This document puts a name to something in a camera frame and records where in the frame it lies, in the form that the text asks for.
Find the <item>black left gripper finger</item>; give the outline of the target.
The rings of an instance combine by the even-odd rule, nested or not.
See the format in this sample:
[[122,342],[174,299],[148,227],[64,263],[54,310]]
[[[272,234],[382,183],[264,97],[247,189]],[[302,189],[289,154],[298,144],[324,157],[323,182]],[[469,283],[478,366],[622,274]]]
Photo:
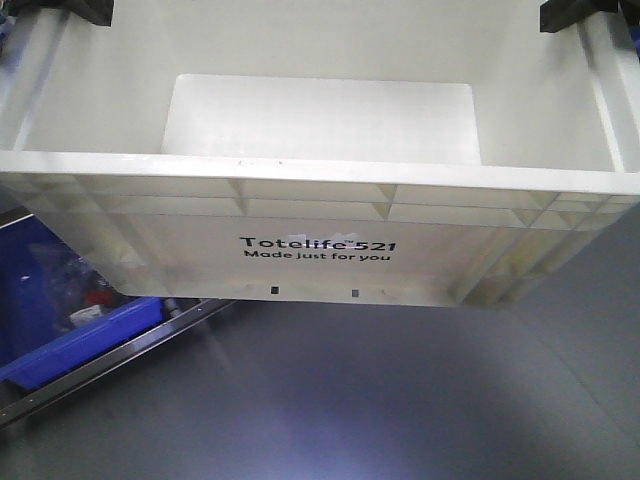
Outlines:
[[9,15],[17,17],[23,10],[49,8],[71,12],[97,26],[112,25],[113,0],[11,0]]

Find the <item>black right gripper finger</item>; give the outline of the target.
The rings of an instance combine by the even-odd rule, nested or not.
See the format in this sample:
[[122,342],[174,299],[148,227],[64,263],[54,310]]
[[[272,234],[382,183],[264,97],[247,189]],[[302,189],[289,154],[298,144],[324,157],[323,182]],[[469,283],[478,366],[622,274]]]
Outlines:
[[616,13],[617,0],[548,0],[539,7],[539,30],[556,33],[598,13]]

